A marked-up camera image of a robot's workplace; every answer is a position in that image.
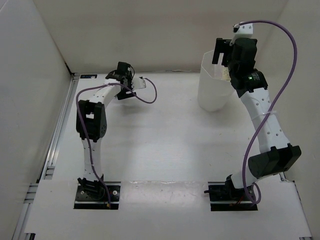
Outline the large green label bottle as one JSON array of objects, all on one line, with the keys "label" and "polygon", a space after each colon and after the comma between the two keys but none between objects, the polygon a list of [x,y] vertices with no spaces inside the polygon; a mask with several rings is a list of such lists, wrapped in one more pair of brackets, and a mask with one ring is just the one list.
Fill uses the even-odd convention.
[{"label": "large green label bottle", "polygon": [[221,79],[228,82],[231,81],[228,67],[225,67],[225,66],[221,67]]}]

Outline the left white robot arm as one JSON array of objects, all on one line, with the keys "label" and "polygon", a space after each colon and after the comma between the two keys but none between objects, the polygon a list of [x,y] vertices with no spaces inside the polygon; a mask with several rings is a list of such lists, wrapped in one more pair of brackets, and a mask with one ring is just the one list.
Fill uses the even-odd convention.
[{"label": "left white robot arm", "polygon": [[117,97],[119,100],[133,97],[128,92],[133,90],[133,78],[135,71],[126,62],[118,62],[117,69],[106,76],[106,82],[91,90],[97,90],[87,100],[79,100],[80,91],[76,95],[76,131],[82,141],[84,150],[84,173],[78,179],[82,190],[93,200],[100,200],[105,195],[105,187],[101,183],[104,174],[101,166],[101,141],[107,132],[106,107],[111,100]]}]

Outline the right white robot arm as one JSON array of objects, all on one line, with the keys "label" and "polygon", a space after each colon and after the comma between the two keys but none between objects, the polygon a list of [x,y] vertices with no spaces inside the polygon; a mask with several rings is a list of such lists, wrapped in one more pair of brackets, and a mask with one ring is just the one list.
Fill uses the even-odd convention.
[{"label": "right white robot arm", "polygon": [[248,158],[244,172],[227,177],[224,193],[230,200],[238,199],[244,186],[288,171],[302,154],[298,145],[290,143],[275,112],[270,109],[268,83],[263,73],[255,68],[257,42],[257,39],[245,37],[235,41],[217,38],[213,52],[213,64],[223,55],[221,64],[228,68],[231,85],[249,113],[260,151]]}]

